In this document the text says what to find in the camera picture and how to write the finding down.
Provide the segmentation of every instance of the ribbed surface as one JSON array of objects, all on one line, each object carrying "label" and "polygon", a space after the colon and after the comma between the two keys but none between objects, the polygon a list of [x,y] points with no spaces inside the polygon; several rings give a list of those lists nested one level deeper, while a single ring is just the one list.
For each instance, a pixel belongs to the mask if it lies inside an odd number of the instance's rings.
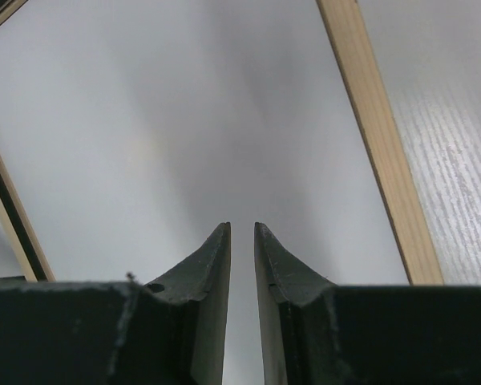
[{"label": "ribbed surface", "polygon": [[481,0],[360,0],[443,276],[481,284]]}]

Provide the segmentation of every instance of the light brown wood trim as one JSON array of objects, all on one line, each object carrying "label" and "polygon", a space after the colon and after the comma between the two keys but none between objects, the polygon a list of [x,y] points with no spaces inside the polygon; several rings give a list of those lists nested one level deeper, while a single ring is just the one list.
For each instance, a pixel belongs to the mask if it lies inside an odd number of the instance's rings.
[{"label": "light brown wood trim", "polygon": [[27,0],[7,0],[0,7],[0,26],[16,12]]},{"label": "light brown wood trim", "polygon": [[0,221],[28,281],[55,277],[0,157]]},{"label": "light brown wood trim", "polygon": [[412,284],[443,284],[410,167],[356,0],[317,0]]}]

